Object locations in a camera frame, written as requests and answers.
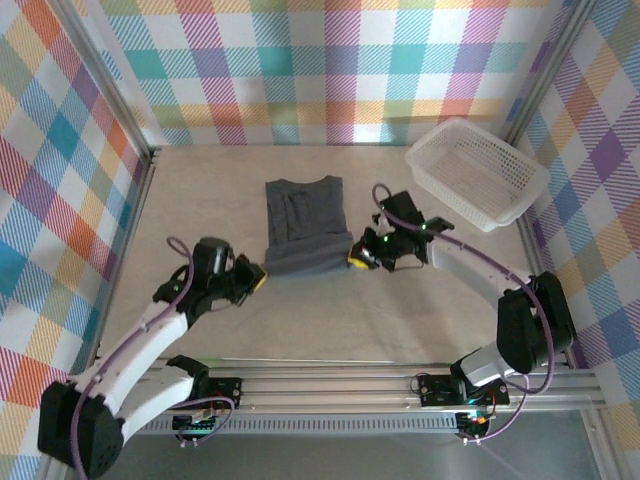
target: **gray fabric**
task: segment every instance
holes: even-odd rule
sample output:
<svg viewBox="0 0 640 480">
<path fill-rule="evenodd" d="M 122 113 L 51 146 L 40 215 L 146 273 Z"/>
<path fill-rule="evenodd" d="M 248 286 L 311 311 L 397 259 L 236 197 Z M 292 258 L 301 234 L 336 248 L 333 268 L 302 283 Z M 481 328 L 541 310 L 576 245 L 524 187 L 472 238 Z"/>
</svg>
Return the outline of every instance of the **gray fabric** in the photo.
<svg viewBox="0 0 640 480">
<path fill-rule="evenodd" d="M 342 208 L 342 179 L 266 184 L 270 275 L 317 274 L 347 268 L 353 235 Z"/>
</svg>

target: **white plastic basket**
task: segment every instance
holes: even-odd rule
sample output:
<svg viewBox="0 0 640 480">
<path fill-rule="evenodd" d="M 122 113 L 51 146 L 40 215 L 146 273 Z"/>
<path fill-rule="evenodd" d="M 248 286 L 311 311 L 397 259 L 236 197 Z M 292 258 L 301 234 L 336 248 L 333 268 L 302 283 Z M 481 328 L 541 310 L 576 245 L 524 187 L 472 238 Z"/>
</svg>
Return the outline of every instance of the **white plastic basket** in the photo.
<svg viewBox="0 0 640 480">
<path fill-rule="evenodd" d="M 483 232 L 509 225 L 545 187 L 547 169 L 462 118 L 450 118 L 411 147 L 418 185 Z"/>
</svg>

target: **beige floor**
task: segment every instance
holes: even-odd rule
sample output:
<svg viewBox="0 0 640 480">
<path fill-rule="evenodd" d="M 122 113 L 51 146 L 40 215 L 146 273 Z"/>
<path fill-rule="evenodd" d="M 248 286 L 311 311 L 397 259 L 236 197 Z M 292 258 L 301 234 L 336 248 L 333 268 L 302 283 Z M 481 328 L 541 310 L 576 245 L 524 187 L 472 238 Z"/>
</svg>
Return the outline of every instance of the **beige floor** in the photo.
<svg viewBox="0 0 640 480">
<path fill-rule="evenodd" d="M 426 218 L 440 215 L 458 235 L 498 260 L 525 268 L 515 225 L 483 234 L 411 178 L 404 148 L 172 147 L 159 159 L 149 197 L 106 325 L 113 345 L 181 263 L 165 245 L 177 235 L 231 242 L 262 261 L 267 248 L 265 181 L 344 179 L 349 229 L 359 238 L 375 213 L 371 186 L 408 189 Z M 210 313 L 167 355 L 451 362 L 493 340 L 495 312 L 447 272 L 425 267 L 389 274 L 349 271 L 307 279 L 270 279 L 241 308 Z"/>
</svg>

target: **laundry basket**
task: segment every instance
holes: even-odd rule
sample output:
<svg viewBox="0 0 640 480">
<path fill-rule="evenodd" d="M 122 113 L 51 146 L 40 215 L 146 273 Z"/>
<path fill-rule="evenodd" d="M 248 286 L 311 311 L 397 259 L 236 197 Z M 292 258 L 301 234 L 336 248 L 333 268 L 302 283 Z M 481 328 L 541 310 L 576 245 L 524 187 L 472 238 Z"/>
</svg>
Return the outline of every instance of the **laundry basket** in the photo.
<svg viewBox="0 0 640 480">
<path fill-rule="evenodd" d="M 548 185 L 547 169 L 462 118 L 450 118 L 406 155 L 418 185 L 489 232 L 509 225 Z"/>
</svg>

